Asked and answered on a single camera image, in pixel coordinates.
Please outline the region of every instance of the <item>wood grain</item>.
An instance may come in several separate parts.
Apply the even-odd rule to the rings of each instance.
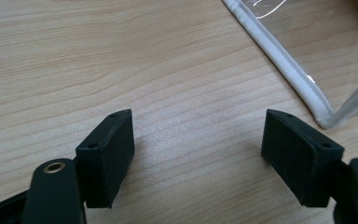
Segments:
[[[0,1],[0,201],[109,113],[135,157],[89,223],[332,223],[260,157],[267,108],[309,110],[221,1]],[[323,131],[358,157],[358,116]]]

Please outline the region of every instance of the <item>screw hole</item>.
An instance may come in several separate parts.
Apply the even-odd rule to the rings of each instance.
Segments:
[[[60,161],[53,162],[52,164],[47,165],[45,169],[43,169],[43,172],[45,172],[46,174],[54,174],[62,170],[63,167],[65,167],[65,163]]]
[[[98,144],[91,143],[91,144],[89,144],[87,147],[89,147],[89,148],[96,148],[97,146],[98,146]]]

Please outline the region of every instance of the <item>clear plastic sheet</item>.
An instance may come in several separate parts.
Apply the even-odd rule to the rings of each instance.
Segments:
[[[263,32],[252,32],[255,27],[257,30],[257,26],[264,26],[260,29],[265,28],[265,33],[269,33],[267,36],[271,35],[271,39],[275,39],[277,45],[281,45],[288,57],[300,67],[299,70],[303,70],[301,76],[316,84],[315,88],[321,93],[316,92],[318,90],[316,94],[311,92],[314,88],[299,90],[304,85],[294,86],[297,91],[303,91],[300,93],[303,98],[308,97],[304,93],[307,91],[325,98],[327,112],[322,115],[317,115],[321,108],[308,104],[315,117],[323,117],[316,118],[321,126],[335,127],[355,112],[358,114],[358,108],[355,108],[358,107],[358,0],[224,2],[264,51],[269,51],[265,44],[268,38],[258,35]],[[256,20],[255,25],[248,20]],[[291,82],[298,78],[281,70]]]

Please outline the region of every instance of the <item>black mount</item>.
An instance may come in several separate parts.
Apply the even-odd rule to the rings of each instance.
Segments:
[[[0,202],[0,223],[87,223],[83,203],[111,207],[133,154],[131,111],[109,115],[76,148],[73,160],[43,163],[29,190]]]
[[[268,110],[261,155],[298,201],[307,207],[337,202],[336,223],[358,223],[358,159],[349,165],[344,148],[291,114]]]

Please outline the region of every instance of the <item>white foam strip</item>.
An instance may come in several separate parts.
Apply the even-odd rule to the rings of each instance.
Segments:
[[[261,24],[252,11],[241,0],[223,1],[305,101],[321,127],[336,127],[358,110],[357,90],[335,114],[319,87],[311,78],[308,78],[304,70],[302,70],[278,40]]]

